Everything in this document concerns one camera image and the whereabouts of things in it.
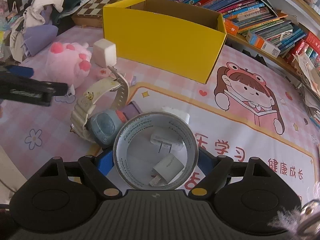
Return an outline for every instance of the chessboard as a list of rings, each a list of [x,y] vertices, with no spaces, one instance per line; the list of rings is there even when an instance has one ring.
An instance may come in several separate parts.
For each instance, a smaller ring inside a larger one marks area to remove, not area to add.
[[[73,14],[72,19],[76,25],[102,28],[103,6],[117,1],[120,0],[90,0]]]

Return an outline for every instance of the pink paw pad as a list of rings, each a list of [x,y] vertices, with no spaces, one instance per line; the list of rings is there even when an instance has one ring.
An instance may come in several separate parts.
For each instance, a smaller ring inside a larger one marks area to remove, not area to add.
[[[79,63],[79,67],[84,71],[89,71],[91,68],[91,64],[89,61],[84,60]]]
[[[68,44],[66,48],[71,50],[76,50],[76,48],[72,44]]]
[[[60,42],[54,42],[51,45],[50,51],[54,54],[59,54],[63,52],[63,45]]]
[[[83,53],[80,53],[79,54],[79,58],[82,59],[82,60],[86,60],[87,59],[87,55],[83,54]]]

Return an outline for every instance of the purple cloth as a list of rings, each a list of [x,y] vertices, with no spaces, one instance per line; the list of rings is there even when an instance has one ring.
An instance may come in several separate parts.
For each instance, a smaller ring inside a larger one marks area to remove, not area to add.
[[[49,5],[44,6],[44,10],[41,11],[40,14],[45,20],[45,22],[44,22],[45,25],[47,25],[47,24],[52,25],[52,21],[50,20],[51,13],[52,13],[52,5],[49,4]]]
[[[58,27],[54,25],[38,25],[29,27],[23,35],[24,44],[31,56],[35,56],[57,37]]]

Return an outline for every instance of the roll of tape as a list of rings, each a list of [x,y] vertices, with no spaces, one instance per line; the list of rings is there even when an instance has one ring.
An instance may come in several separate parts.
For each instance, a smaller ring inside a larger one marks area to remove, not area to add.
[[[162,127],[170,129],[181,136],[187,149],[187,163],[181,175],[172,183],[156,187],[157,190],[176,189],[184,184],[193,173],[198,162],[199,150],[196,138],[189,126],[180,118],[166,112],[148,112],[139,114],[137,117],[127,122],[119,131],[113,145],[113,160],[115,167],[124,181],[135,189],[154,190],[148,184],[137,180],[130,172],[127,164],[127,150],[132,139],[141,131],[152,128]]]

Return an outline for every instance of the purple watch band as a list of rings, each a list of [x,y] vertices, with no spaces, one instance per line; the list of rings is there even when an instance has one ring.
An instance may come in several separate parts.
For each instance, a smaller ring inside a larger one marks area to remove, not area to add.
[[[130,120],[131,118],[134,118],[138,114],[142,113],[140,107],[135,101],[131,101],[124,108],[122,108],[121,111],[123,112],[127,120]]]

